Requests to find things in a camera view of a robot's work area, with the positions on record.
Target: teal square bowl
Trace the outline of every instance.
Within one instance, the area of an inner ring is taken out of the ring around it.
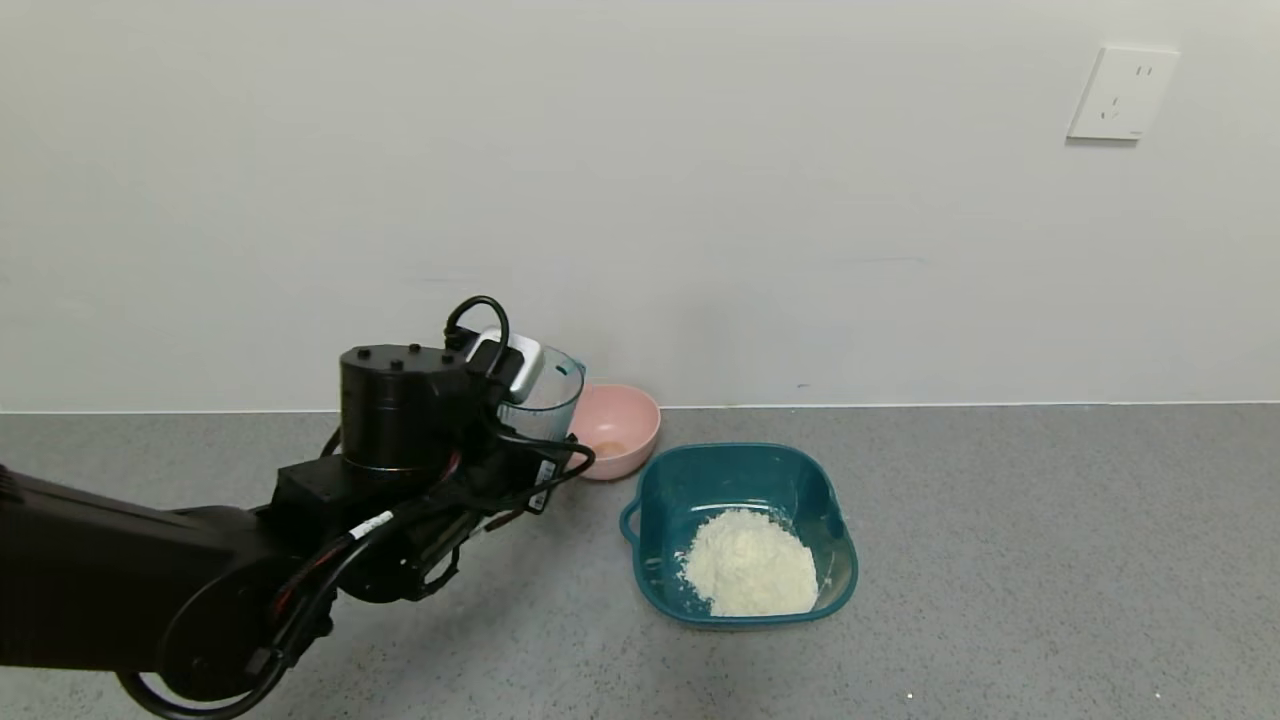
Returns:
[[[765,512],[813,552],[818,602],[808,612],[717,618],[680,577],[698,527],[730,509]],[[639,529],[632,523],[639,516]],[[750,629],[826,618],[858,584],[858,555],[827,473],[794,447],[765,443],[687,445],[653,459],[620,525],[631,543],[640,592],[660,612],[713,629]]]

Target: white powder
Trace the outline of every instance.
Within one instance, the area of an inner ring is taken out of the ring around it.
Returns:
[[[750,510],[726,510],[703,523],[681,577],[712,603],[712,615],[790,615],[818,601],[813,552]]]

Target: black cable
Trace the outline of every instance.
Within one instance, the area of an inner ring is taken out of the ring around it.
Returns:
[[[506,355],[507,347],[511,345],[511,322],[507,319],[507,311],[502,309],[500,302],[488,295],[477,295],[463,300],[462,305],[458,305],[452,313],[449,313],[449,319],[444,323],[444,337],[448,340],[448,337],[458,329],[458,320],[462,319],[462,315],[476,305],[488,305],[489,307],[493,307],[494,314],[498,315],[498,327],[502,328],[502,340],[498,342],[498,351],[494,352],[493,360],[489,360],[489,369],[485,370],[485,377],[493,378],[494,373],[498,370],[498,363],[502,363],[502,356]]]
[[[451,464],[451,470],[445,473],[444,479],[452,477],[457,466],[457,464]],[[268,659],[266,666],[260,671],[257,684],[234,702],[219,707],[189,707],[160,697],[160,694],[146,684],[138,673],[116,673],[116,679],[120,682],[124,692],[143,710],[165,720],[232,720],[233,717],[239,717],[275,689],[275,685],[284,676],[285,670],[297,660],[296,651],[300,643],[307,638],[307,633],[315,624],[320,607],[325,603],[325,598],[335,592],[342,574],[351,568],[352,562],[366,550],[396,530],[448,507],[449,505],[424,498],[408,500],[392,510],[389,520],[371,529],[360,539],[351,542],[351,547],[342,557],[342,561],[329,570],[329,574],[325,575],[324,582],[320,583],[316,592],[308,594],[302,601],[285,621],[284,626],[276,633],[270,648],[271,656]],[[343,537],[351,538],[351,534],[344,534]]]
[[[333,556],[346,550],[347,546],[351,544],[352,542],[353,538],[351,537],[351,533],[342,533],[340,536],[325,543],[324,547],[316,551],[316,553],[312,555],[310,560],[300,565],[298,569],[292,575],[289,575],[289,579],[284,582],[284,585],[282,585],[280,589],[276,591],[275,598],[271,600],[269,619],[273,623],[279,620],[280,615],[284,612],[284,609],[289,603],[289,598],[293,597],[294,592],[297,592],[298,585],[301,585],[302,582],[306,580],[307,577],[311,575],[311,573],[314,573],[316,568],[332,560]]]
[[[497,500],[490,500],[490,498],[486,498],[486,497],[476,497],[476,496],[470,495],[470,493],[467,493],[465,491],[461,491],[461,489],[454,489],[452,492],[452,496],[460,503],[467,505],[467,506],[474,507],[476,510],[484,510],[486,512],[502,512],[502,511],[507,511],[507,510],[516,510],[516,509],[521,507],[524,503],[529,502],[529,500],[532,498],[534,496],[541,495],[543,492],[547,492],[547,491],[549,491],[550,488],[553,488],[556,486],[564,484],[564,483],[572,480],[573,478],[580,477],[591,465],[595,464],[595,451],[591,450],[589,446],[585,446],[582,443],[579,443],[579,442],[562,442],[562,441],[553,441],[553,439],[536,439],[536,438],[531,438],[531,437],[525,437],[522,434],[506,430],[502,425],[499,425],[497,423],[497,420],[494,420],[493,418],[489,418],[489,416],[485,418],[485,423],[488,424],[489,430],[493,432],[494,437],[497,437],[498,439],[500,439],[503,442],[507,442],[509,445],[518,445],[518,446],[522,446],[522,447],[534,447],[534,448],[538,448],[538,450],[550,450],[553,452],[564,452],[564,451],[567,451],[567,452],[571,452],[571,454],[582,455],[582,456],[586,457],[586,460],[584,460],[582,462],[580,462],[576,468],[573,468],[571,470],[566,470],[563,475],[556,478],[554,480],[552,480],[549,483],[536,484],[536,486],[534,486],[534,487],[531,487],[531,488],[529,488],[526,491],[522,491],[522,492],[518,492],[518,493],[515,493],[515,495],[503,496],[503,497],[497,498]]]
[[[232,720],[252,710],[268,693],[275,689],[285,670],[288,666],[284,662],[274,662],[269,669],[264,669],[262,679],[253,689],[241,696],[236,702],[220,707],[187,707],[165,700],[151,689],[142,675],[137,673],[116,673],[115,676],[120,680],[124,692],[133,698],[133,702],[165,720]]]
[[[329,441],[324,443],[324,450],[320,451],[320,457],[333,455],[333,451],[338,450],[339,445],[342,445],[342,425],[333,429],[333,434],[329,436]]]

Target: wall socket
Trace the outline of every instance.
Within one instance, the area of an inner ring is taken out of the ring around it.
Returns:
[[[1103,47],[1068,137],[1139,140],[1156,119],[1181,54]]]

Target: bowl handle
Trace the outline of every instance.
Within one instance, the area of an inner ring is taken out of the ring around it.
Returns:
[[[618,529],[622,530],[622,537],[627,538],[627,542],[636,544],[640,538],[636,537],[635,530],[631,529],[631,516],[640,510],[640,498],[636,497],[630,505],[622,509],[622,515],[618,516]]]

